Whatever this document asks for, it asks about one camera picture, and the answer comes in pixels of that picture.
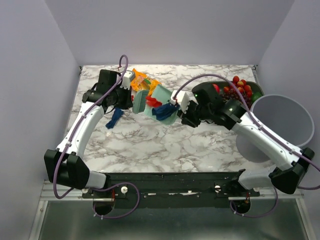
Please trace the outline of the mint green brush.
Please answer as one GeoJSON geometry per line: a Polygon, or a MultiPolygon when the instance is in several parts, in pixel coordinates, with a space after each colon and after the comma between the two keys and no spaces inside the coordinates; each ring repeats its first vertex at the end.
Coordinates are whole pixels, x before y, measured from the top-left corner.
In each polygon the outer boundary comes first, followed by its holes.
{"type": "Polygon", "coordinates": [[[134,114],[142,113],[146,107],[146,97],[149,94],[149,90],[139,90],[133,98],[132,112],[134,114]]]}

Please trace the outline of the mint green dustpan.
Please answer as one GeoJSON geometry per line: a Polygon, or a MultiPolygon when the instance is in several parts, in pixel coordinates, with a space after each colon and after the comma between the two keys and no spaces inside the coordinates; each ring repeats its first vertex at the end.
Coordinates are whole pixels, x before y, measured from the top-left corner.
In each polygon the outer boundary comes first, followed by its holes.
{"type": "MultiPolygon", "coordinates": [[[[161,102],[163,105],[167,104],[170,100],[170,97],[172,95],[172,91],[165,88],[163,85],[157,85],[156,88],[154,89],[151,97],[155,98],[157,101],[161,102]]],[[[144,114],[153,119],[153,120],[157,120],[156,116],[152,114],[152,107],[148,106],[147,104],[145,105],[145,109],[144,109],[144,114]]],[[[177,119],[177,111],[174,112],[170,117],[164,119],[164,120],[158,120],[160,123],[162,123],[163,125],[167,125],[170,126],[172,125],[177,119]]]]}

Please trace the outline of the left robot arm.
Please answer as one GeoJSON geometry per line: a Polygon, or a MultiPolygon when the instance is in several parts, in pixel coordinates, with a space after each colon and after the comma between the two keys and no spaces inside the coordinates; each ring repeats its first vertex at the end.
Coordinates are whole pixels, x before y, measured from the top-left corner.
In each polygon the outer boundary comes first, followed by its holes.
{"type": "Polygon", "coordinates": [[[106,182],[106,174],[89,170],[82,158],[96,125],[108,108],[127,110],[133,106],[131,81],[134,78],[131,70],[124,74],[106,69],[99,72],[98,82],[83,94],[80,111],[66,137],[56,149],[48,149],[44,154],[51,183],[78,190],[93,188],[101,198],[110,194],[111,185],[106,182]]]}

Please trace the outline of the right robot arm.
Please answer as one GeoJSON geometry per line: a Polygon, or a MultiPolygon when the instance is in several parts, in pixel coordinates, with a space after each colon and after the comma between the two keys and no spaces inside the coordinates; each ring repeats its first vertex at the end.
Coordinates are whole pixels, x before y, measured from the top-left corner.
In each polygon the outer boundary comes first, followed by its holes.
{"type": "Polygon", "coordinates": [[[230,183],[234,195],[241,196],[247,190],[263,187],[275,187],[291,195],[300,188],[315,155],[313,150],[302,149],[285,140],[238,101],[224,102],[211,82],[198,84],[192,93],[195,101],[182,90],[175,91],[170,97],[170,102],[180,107],[178,117],[182,124],[195,128],[202,120],[213,121],[247,139],[273,162],[271,167],[241,171],[230,183]]]}

